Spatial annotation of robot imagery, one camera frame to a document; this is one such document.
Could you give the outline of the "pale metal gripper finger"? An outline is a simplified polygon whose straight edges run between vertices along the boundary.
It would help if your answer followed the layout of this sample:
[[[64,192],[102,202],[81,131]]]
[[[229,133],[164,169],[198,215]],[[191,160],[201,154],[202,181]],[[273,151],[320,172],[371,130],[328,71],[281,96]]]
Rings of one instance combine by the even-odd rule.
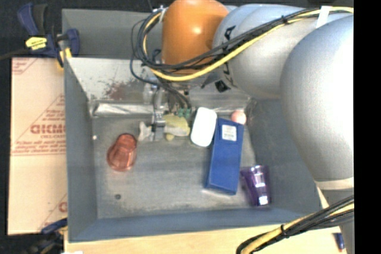
[[[159,141],[164,137],[165,119],[156,118],[153,123],[154,140]]]
[[[152,131],[151,125],[146,125],[143,121],[139,123],[139,136],[138,141],[144,142],[144,141],[153,141],[154,139],[154,132]]]

